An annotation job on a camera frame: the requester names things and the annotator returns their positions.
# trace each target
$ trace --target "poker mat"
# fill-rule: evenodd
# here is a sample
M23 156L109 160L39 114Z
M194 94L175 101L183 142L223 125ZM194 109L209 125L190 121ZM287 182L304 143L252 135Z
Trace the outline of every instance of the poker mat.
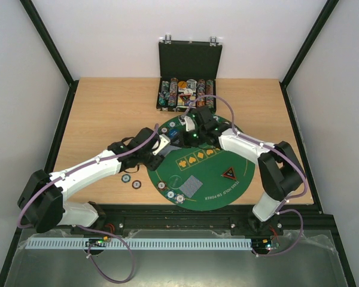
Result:
M159 133L173 139L181 129L185 126L174 117L160 126ZM157 191L172 203L191 210L213 210L238 199L249 187L254 170L255 164L246 158L204 144L171 151L148 174Z

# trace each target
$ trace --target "metal latch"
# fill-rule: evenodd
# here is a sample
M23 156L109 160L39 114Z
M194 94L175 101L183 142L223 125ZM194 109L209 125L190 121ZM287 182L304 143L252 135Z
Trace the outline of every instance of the metal latch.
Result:
M171 44L172 43L172 35L166 34L165 35L165 44Z
M211 36L210 37L210 47L215 47L215 46L217 46L217 37Z

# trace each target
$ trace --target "yellow card symbol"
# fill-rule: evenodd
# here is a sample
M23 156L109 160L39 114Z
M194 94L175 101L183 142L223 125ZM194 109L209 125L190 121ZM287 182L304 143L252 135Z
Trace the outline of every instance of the yellow card symbol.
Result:
M178 164L182 167L186 167L186 161L184 160L181 160Z

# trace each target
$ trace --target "wall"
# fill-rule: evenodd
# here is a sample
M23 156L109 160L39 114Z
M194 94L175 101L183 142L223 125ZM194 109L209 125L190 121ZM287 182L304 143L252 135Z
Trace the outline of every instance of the wall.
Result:
M68 86L20 1L0 1L0 270L17 199L45 165Z
M359 1L339 1L288 91L359 286Z
M157 42L224 48L219 78L278 78L325 0L34 0L74 78L159 77Z

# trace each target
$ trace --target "black metal frame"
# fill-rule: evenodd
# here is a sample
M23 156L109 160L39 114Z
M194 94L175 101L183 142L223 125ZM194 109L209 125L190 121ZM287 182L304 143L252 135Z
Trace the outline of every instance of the black metal frame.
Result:
M60 144L63 138L65 127L69 118L69 113L74 101L74 96L78 87L78 80L74 81L68 68L64 64L60 53L52 41L46 27L44 26L36 8L31 0L20 0L26 12L32 20L40 37L51 53L56 65L60 69L66 82L69 85L69 91L65 100L63 111L57 125L56 133L50 148L45 171L51 172L59 153ZM339 252L339 258L345 273L349 286L355 286L351 269L346 258L346 254L332 215L323 214L322 206L319 200L318 192L311 174L311 169L303 146L302 138L299 133L297 122L293 109L291 107L290 98L287 94L287 86L294 77L303 59L307 55L312 44L316 40L319 32L326 23L328 17L332 13L339 0L328 0L319 14L310 33L304 41L300 51L298 52L293 64L290 66L285 78L279 83L282 94L284 96L285 105L293 127L293 132L299 148L302 163L305 168L306 176L309 181L310 190L313 196L314 204L311 205L288 205L288 208L297 209L303 216L306 230L330 230L334 239L334 244ZM131 229L213 229L226 230L231 229L231 221L236 218L246 218L248 212L252 209L252 205L234 205L226 206L218 210L207 212L196 212L186 210L179 206L135 206L135 205L119 205L119 204L102 204L101 208L106 212L107 216L115 220L122 220L123 232ZM284 229L299 229L299 217L291 213L282 215L282 225ZM235 233L240 232L239 226L235 227ZM20 239L21 230L17 229L11 242L7 257L5 259L1 274L0 286L5 285L10 265Z

